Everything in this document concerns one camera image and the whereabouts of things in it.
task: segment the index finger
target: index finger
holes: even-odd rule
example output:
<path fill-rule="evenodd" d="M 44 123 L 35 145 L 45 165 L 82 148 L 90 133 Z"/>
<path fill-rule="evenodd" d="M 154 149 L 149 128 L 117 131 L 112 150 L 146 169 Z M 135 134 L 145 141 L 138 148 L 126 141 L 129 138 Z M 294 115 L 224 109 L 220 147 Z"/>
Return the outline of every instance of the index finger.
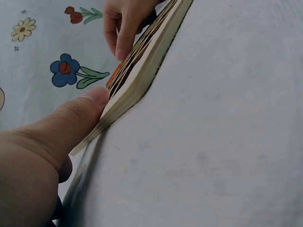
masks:
<path fill-rule="evenodd" d="M 117 43 L 117 27 L 118 20 L 112 18 L 108 13 L 104 14 L 103 17 L 103 33 L 110 48 L 110 51 L 115 55 L 116 53 L 116 43 Z"/>

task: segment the yellow flower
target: yellow flower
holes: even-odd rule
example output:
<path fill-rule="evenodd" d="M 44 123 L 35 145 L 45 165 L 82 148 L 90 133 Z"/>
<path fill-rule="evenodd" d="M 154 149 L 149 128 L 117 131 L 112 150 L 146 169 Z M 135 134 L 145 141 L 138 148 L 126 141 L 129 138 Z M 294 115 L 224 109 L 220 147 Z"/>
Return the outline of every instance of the yellow flower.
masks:
<path fill-rule="evenodd" d="M 18 25 L 13 26 L 14 31 L 11 33 L 11 36 L 13 36 L 12 41 L 15 42 L 19 40 L 19 42 L 22 42 L 24 40 L 24 36 L 31 36 L 32 31 L 36 28 L 34 25 L 35 23 L 36 21 L 31 20 L 29 17 L 24 21 L 19 21 Z"/>

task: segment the floral pattern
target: floral pattern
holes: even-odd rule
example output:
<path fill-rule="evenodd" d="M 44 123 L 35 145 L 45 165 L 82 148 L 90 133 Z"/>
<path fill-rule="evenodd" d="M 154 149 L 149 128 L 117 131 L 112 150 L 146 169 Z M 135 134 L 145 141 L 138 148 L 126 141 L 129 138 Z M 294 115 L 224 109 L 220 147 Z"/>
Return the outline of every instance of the floral pattern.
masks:
<path fill-rule="evenodd" d="M 0 111 L 2 110 L 5 102 L 5 95 L 3 90 L 0 88 Z"/>
<path fill-rule="evenodd" d="M 36 23 L 35 20 L 31 20 L 31 18 L 26 18 L 24 21 L 19 21 L 18 25 L 13 26 L 13 32 L 11 33 L 12 41 L 15 42 L 19 40 L 19 42 L 22 42 L 24 38 L 27 36 L 32 35 L 32 31 L 35 30 L 36 26 L 34 25 Z"/>
<path fill-rule="evenodd" d="M 79 62 L 72 59 L 67 53 L 60 56 L 60 61 L 54 61 L 50 70 L 53 73 L 52 83 L 56 87 L 64 87 L 67 84 L 74 85 L 78 80 L 77 76 L 83 78 L 78 81 L 77 89 L 84 89 L 110 74 L 109 72 L 97 72 L 80 66 Z"/>
<path fill-rule="evenodd" d="M 69 14 L 71 18 L 72 24 L 78 24 L 80 23 L 84 17 L 87 17 L 87 19 L 84 20 L 83 24 L 87 24 L 93 20 L 101 19 L 103 18 L 102 12 L 95 8 L 91 8 L 91 11 L 80 7 L 81 12 L 76 12 L 75 8 L 72 6 L 69 6 L 65 9 L 65 14 Z"/>

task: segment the skin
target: skin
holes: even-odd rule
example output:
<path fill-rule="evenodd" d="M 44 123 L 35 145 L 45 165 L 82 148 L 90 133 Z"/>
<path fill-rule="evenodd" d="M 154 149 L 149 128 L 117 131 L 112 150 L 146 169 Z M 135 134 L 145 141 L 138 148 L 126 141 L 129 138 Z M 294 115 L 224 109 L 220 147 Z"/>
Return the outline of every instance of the skin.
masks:
<path fill-rule="evenodd" d="M 130 52 L 136 34 L 155 20 L 155 7 L 163 1 L 165 0 L 105 1 L 104 36 L 111 52 L 119 61 L 123 61 Z"/>
<path fill-rule="evenodd" d="M 72 170 L 70 151 L 95 127 L 108 90 L 94 87 L 49 116 L 0 132 L 0 226 L 55 226 L 62 215 L 58 184 Z"/>

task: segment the blue flower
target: blue flower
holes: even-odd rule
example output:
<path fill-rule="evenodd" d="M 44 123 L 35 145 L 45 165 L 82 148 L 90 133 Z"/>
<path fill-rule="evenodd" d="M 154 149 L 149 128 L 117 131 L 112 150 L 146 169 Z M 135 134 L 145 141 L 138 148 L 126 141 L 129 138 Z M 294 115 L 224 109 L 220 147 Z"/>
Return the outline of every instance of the blue flower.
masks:
<path fill-rule="evenodd" d="M 55 61 L 51 64 L 51 72 L 54 73 L 52 83 L 56 87 L 64 87 L 65 85 L 73 85 L 77 82 L 77 72 L 80 69 L 80 64 L 74 59 L 71 59 L 69 54 L 62 54 L 60 61 Z"/>

